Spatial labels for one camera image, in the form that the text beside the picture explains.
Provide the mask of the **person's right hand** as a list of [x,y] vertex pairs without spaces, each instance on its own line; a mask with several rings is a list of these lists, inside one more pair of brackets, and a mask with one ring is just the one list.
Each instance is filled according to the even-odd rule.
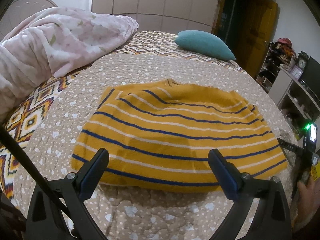
[[297,217],[293,227],[294,232],[305,227],[309,222],[311,222],[316,214],[316,210],[319,205],[316,204],[317,194],[315,185],[312,175],[308,177],[306,184],[301,180],[297,183],[299,200],[297,205]]

